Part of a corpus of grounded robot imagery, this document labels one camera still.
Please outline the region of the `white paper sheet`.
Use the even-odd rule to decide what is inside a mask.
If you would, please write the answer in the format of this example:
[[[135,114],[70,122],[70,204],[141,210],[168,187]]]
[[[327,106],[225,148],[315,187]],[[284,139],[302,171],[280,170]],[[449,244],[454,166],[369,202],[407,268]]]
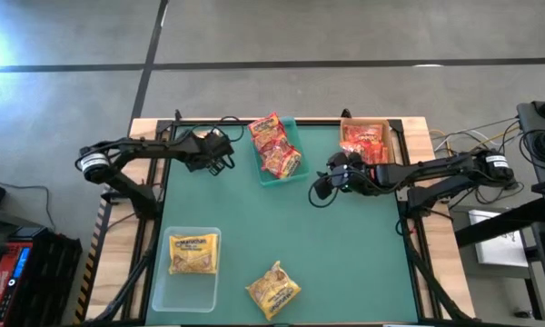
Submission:
[[[474,248],[478,263],[529,267],[520,231],[504,233],[487,241],[475,243]]]

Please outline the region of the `green table mat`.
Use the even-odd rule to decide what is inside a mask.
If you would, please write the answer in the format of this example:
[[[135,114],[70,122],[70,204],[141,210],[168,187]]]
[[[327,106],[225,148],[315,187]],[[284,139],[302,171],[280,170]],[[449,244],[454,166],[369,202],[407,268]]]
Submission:
[[[276,261],[302,288],[276,323],[417,321],[395,197],[344,193],[331,204],[317,200],[311,185],[338,151],[339,129],[298,131],[310,169],[304,180],[263,187],[251,139],[237,127],[228,128],[237,136],[233,169],[213,176],[172,163],[162,226],[221,231],[217,299],[208,313],[149,310],[148,324],[261,324],[263,312],[245,287]]]

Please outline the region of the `black plastic crate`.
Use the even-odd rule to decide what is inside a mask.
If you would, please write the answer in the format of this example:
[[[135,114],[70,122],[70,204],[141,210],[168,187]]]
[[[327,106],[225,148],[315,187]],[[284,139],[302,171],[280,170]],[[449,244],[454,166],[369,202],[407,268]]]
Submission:
[[[54,327],[63,319],[81,242],[47,228],[21,227],[9,237],[20,245],[13,277],[15,290],[5,327]]]

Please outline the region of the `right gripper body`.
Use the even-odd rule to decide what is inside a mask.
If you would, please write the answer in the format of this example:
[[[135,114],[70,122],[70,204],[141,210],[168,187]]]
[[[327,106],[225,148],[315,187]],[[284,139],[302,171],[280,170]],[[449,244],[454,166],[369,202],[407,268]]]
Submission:
[[[344,193],[377,194],[377,187],[364,172],[346,164],[332,169],[331,185]]]

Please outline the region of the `clear plastic bin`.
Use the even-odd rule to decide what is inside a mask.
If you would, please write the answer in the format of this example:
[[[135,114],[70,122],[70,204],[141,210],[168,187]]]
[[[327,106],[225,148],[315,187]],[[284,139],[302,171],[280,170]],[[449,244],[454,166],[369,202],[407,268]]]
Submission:
[[[154,277],[152,307],[157,312],[211,312],[216,304],[218,270],[216,274],[182,273],[170,274],[171,263],[169,237],[171,235],[219,235],[219,254],[221,231],[216,227],[178,227],[167,228],[159,239],[157,267]]]

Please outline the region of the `red noodle pack yellow lettering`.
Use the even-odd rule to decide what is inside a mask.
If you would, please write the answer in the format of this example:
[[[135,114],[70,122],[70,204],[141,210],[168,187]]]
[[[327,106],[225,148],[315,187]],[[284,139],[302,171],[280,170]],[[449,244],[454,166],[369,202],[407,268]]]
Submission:
[[[345,125],[343,140],[346,142],[380,143],[382,141],[382,126],[380,124]]]
[[[343,141],[340,147],[348,154],[357,153],[366,164],[387,164],[388,148],[382,142]]]

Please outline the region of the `black desk leg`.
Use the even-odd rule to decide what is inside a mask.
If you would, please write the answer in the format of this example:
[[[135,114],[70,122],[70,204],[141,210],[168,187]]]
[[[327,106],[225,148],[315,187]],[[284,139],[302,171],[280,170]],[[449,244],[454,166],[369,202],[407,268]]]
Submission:
[[[530,310],[533,319],[537,321],[545,321],[545,309],[540,297],[537,279],[531,263],[528,266],[528,277],[524,279],[524,282],[530,300]]]

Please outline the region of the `black metal table frame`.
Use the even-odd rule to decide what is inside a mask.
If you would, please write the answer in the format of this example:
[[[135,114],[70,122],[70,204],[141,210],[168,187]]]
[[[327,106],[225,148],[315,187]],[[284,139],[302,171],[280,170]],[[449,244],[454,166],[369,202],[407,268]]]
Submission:
[[[394,157],[398,162],[405,157],[410,160],[410,163],[418,161],[427,161],[434,158],[434,152],[432,150],[430,133],[424,117],[363,117],[368,119],[384,119],[392,123],[391,139],[393,141]],[[128,135],[130,137],[139,139],[145,137],[146,139],[156,136],[156,132],[159,133],[159,139],[167,138],[168,132],[172,129],[176,132],[176,127],[183,127],[185,124],[208,124],[213,118],[182,118],[180,119],[180,126],[172,128],[175,118],[136,118],[132,121],[129,128]],[[315,126],[321,126],[327,123],[332,127],[339,127],[341,118],[338,117],[300,117],[295,118],[296,123],[300,124],[299,127],[304,127],[305,123],[312,123]],[[139,160],[134,163],[129,163],[125,168],[125,172],[129,177],[134,177],[136,182],[142,180],[147,181],[148,175],[151,175],[151,181],[155,183],[164,183],[167,185],[167,163],[160,161],[159,163],[150,163],[149,160]],[[129,203],[117,203],[114,204],[114,218],[112,223],[122,219],[122,217],[131,214],[132,209]],[[154,222],[144,222],[143,227],[138,227],[137,220],[124,221],[126,225],[123,227],[116,225],[115,227],[121,227],[117,233],[112,233],[111,242],[111,273],[113,273],[113,282],[117,287],[114,296],[123,285],[125,278],[127,277],[132,257],[134,260],[139,258],[139,252],[134,250],[137,248],[136,243],[139,236],[143,236],[140,243],[143,248],[147,248],[147,242],[151,237],[151,232],[154,227]],[[451,299],[456,302],[457,306],[470,317],[475,317],[475,311],[472,303],[471,292],[466,280],[466,274],[463,264],[460,258],[459,247],[455,241],[454,232],[452,229],[451,221],[439,214],[431,215],[427,218],[423,218],[422,221],[423,236],[411,237],[414,246],[418,250],[425,250],[426,246],[429,250],[431,271],[440,282]],[[433,304],[431,304],[431,297],[427,292],[425,280],[422,275],[415,270],[418,276],[419,295],[422,300],[423,312],[426,318],[434,318]],[[121,318],[123,313],[123,307],[114,321],[119,325],[119,321],[127,321],[127,325],[136,324],[136,320],[139,317],[140,309],[142,312],[146,311],[144,306],[144,283],[147,277],[147,272],[138,280],[134,286],[134,290],[130,296],[130,310],[126,317]]]

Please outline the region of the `teal plastic bin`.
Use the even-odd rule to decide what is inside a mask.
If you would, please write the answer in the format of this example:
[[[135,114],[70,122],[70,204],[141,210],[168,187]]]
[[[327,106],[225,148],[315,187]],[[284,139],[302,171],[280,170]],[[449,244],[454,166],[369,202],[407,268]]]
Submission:
[[[263,156],[258,155],[256,148],[253,144],[253,137],[251,137],[251,141],[253,144],[253,153],[255,156],[256,164],[257,164],[257,174],[259,176],[260,183],[263,187],[272,187],[276,185],[281,185],[282,183],[290,183],[290,182],[304,180],[308,177],[310,172],[308,161],[303,150],[301,138],[298,131],[298,126],[295,119],[290,116],[279,116],[279,117],[284,126],[284,130],[287,135],[289,143],[292,145],[292,148],[298,150],[302,154],[302,159],[301,159],[301,163],[299,164],[299,166],[297,167],[297,169],[294,171],[294,173],[291,176],[284,179],[278,179],[272,173],[269,173],[268,171],[264,169]]]

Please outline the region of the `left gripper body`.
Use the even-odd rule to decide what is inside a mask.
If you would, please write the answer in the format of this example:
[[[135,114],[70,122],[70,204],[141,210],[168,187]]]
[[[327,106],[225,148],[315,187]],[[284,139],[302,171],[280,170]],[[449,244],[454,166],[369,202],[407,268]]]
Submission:
[[[183,134],[181,141],[184,145],[184,156],[181,162],[186,165],[189,171],[207,169],[211,160],[218,160],[220,171],[222,171],[227,168],[223,164],[222,157],[226,154],[232,157],[234,153],[232,141],[224,134],[221,136],[209,135],[204,139],[193,134]]]

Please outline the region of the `red electronic device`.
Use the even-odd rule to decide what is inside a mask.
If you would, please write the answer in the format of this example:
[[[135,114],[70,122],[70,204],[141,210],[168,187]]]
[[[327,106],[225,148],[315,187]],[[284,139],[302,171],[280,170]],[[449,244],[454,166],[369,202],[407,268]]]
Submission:
[[[25,266],[33,245],[30,242],[8,242],[0,255],[0,327],[6,327],[15,310]]]

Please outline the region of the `yellow black hazard strip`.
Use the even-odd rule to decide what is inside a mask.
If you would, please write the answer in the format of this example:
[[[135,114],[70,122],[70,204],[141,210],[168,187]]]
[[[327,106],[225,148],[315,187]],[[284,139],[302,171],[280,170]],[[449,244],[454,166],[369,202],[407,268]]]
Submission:
[[[80,273],[80,289],[77,296],[72,324],[94,320],[102,314],[114,298],[117,287],[111,272],[111,223],[114,205],[108,197],[111,187],[104,185],[96,211],[94,230],[87,246],[87,257]]]

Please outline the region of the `black diagonal beam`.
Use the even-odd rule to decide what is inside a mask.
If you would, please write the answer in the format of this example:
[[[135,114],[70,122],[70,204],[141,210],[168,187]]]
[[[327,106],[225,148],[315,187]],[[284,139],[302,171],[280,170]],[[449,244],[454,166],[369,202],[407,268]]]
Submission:
[[[545,200],[543,198],[462,228],[455,233],[455,239],[458,247],[461,248],[488,241],[506,233],[516,232],[533,223],[545,223]]]

